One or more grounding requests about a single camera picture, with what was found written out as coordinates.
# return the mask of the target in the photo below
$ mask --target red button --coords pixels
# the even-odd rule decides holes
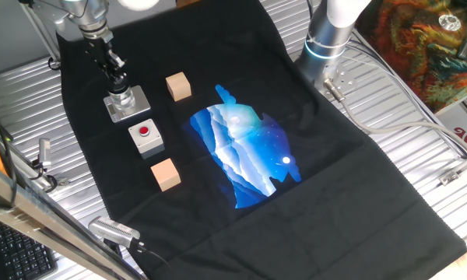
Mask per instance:
[[[147,136],[147,135],[149,135],[149,129],[148,129],[147,127],[141,127],[140,130],[139,130],[139,132],[140,132],[140,135],[141,135],[141,136]]]

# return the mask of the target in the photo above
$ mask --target metal clamp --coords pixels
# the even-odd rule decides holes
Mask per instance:
[[[452,170],[448,171],[447,173],[443,174],[439,178],[439,181],[444,185],[448,185],[449,183],[453,182],[454,180],[457,180],[460,178],[464,173],[467,173],[467,160]]]

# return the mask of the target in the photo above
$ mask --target black cloth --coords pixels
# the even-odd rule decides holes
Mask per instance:
[[[114,52],[152,107],[117,124],[85,42],[59,42],[65,109],[107,210],[174,279],[427,279],[465,252],[377,145],[304,81],[257,0],[203,0],[114,29]],[[165,78],[177,72],[192,96],[175,103]],[[285,130],[300,183],[288,175],[255,206],[229,204],[224,172],[183,129],[222,103],[217,84]],[[144,160],[127,129],[148,118],[166,150]],[[166,158],[182,183],[161,192],[149,168]],[[132,256],[150,278],[171,278],[156,258]]]

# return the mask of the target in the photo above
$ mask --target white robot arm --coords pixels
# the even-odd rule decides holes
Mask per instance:
[[[370,0],[322,0],[308,28],[298,68],[323,92],[324,81],[338,75],[337,65],[354,23]]]

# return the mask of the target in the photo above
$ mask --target black t-shirt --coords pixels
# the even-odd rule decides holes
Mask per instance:
[[[259,2],[206,0],[115,29],[114,52],[151,105],[117,124],[85,42],[59,40],[65,109],[107,210],[175,279],[412,279],[465,249],[303,79]],[[165,78],[178,72],[192,96],[175,103]],[[128,127],[149,118],[165,151],[142,159]],[[161,192],[150,167],[167,158],[181,183]],[[156,258],[132,256],[170,278]]]

